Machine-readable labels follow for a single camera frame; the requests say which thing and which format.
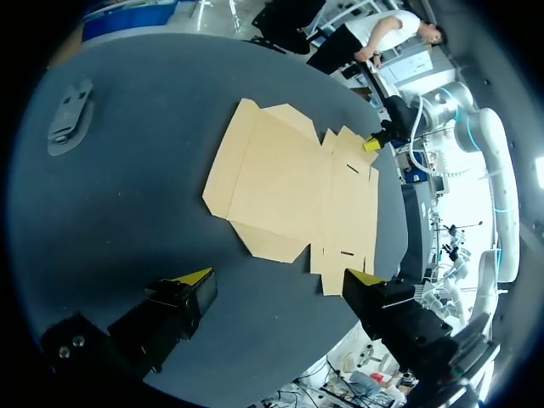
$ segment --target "cardboard flap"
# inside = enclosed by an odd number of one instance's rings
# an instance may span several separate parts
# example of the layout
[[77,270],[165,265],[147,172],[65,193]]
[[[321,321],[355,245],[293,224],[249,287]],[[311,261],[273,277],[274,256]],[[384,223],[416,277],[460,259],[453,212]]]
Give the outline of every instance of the cardboard flap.
[[325,153],[262,112],[241,166],[228,219],[310,243],[319,234]]
[[324,146],[330,146],[331,140],[331,188],[324,203],[328,216],[324,240],[312,251],[316,260],[310,262],[310,268],[323,275],[324,294],[341,295],[346,268],[373,272],[377,171],[367,163],[359,135],[344,127],[336,138],[327,133]]
[[238,174],[259,112],[255,102],[242,99],[223,136],[202,194],[210,213],[216,217],[226,218],[229,213]]
[[325,296],[342,295],[344,270],[330,270],[321,275],[321,288]]
[[309,140],[317,145],[320,141],[315,133],[314,123],[307,116],[300,113],[290,105],[277,105],[269,108],[264,108],[263,112],[274,116],[276,119],[296,129],[298,132],[306,136]]
[[290,264],[308,246],[308,242],[275,235],[263,229],[256,229],[232,221],[230,224],[249,252],[257,258]]
[[332,154],[336,143],[337,143],[337,135],[334,134],[334,132],[331,129],[327,129],[325,133],[325,137],[323,138],[323,145],[321,146],[322,149],[325,152]]

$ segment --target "black pants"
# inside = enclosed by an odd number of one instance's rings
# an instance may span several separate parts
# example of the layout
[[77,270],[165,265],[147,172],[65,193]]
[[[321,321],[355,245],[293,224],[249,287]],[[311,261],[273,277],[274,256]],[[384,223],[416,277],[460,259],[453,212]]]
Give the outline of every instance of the black pants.
[[341,66],[354,60],[354,54],[363,46],[351,31],[342,24],[318,48],[317,52],[308,60],[308,65],[315,69],[332,74]]

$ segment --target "screw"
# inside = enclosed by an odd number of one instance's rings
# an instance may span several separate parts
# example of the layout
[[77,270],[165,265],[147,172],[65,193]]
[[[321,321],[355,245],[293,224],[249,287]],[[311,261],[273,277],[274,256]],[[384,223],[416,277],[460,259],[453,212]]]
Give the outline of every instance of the screw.
[[71,339],[71,343],[74,345],[74,347],[83,347],[83,345],[85,344],[85,337],[75,336]]
[[61,359],[67,359],[70,357],[70,349],[66,346],[60,346],[59,348],[59,357]]

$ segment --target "white t-shirt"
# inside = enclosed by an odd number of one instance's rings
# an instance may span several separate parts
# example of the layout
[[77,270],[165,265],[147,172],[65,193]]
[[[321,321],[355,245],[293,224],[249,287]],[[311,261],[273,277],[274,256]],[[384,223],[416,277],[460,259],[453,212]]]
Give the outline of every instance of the white t-shirt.
[[383,52],[396,47],[410,37],[414,37],[421,21],[417,16],[405,10],[386,11],[385,13],[372,14],[367,17],[359,17],[348,21],[346,27],[357,37],[363,47],[368,43],[372,30],[379,20],[393,16],[402,22],[402,27],[398,30],[388,32],[378,43],[376,51]]

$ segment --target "dark gray table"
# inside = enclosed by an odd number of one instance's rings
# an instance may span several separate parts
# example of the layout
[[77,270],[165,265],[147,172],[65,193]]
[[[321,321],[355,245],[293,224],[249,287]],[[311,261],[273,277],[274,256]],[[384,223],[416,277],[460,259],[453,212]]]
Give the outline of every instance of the dark gray table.
[[[84,78],[94,85],[88,135],[52,157],[49,123],[66,88]],[[35,336],[78,310],[104,330],[155,278],[213,266],[217,300],[193,339],[145,381],[184,400],[240,408],[291,381],[352,327],[348,305],[320,294],[308,250],[293,264],[252,258],[204,205],[240,98],[289,103],[321,133],[378,129],[376,112],[331,78],[218,37],[118,39],[45,76],[20,128],[8,186],[14,279]],[[405,209],[392,155],[381,154],[376,167],[376,271],[390,276],[407,247]]]

